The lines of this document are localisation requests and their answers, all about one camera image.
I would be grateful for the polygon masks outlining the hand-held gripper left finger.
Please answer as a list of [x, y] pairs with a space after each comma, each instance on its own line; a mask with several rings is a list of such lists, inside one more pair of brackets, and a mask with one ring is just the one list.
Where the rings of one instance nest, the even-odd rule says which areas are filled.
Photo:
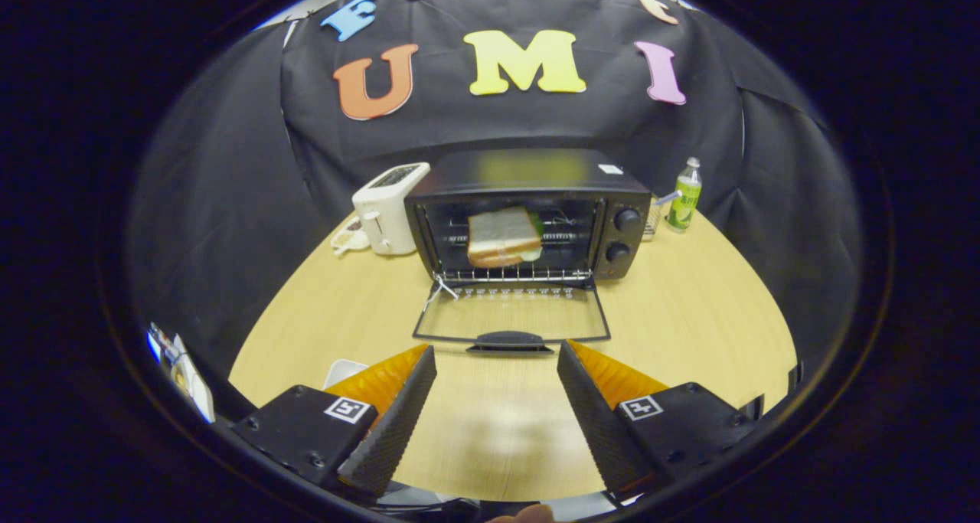
[[295, 384], [231, 429], [315, 487], [377, 499], [401, 463], [437, 376], [418, 345], [325, 390]]

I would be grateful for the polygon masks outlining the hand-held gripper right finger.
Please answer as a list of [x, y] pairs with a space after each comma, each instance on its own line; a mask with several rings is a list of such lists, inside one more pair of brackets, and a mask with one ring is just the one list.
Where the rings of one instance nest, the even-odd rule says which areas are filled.
[[557, 373], [610, 495], [700, 477], [755, 431], [755, 417], [697, 382], [666, 386], [570, 339]]

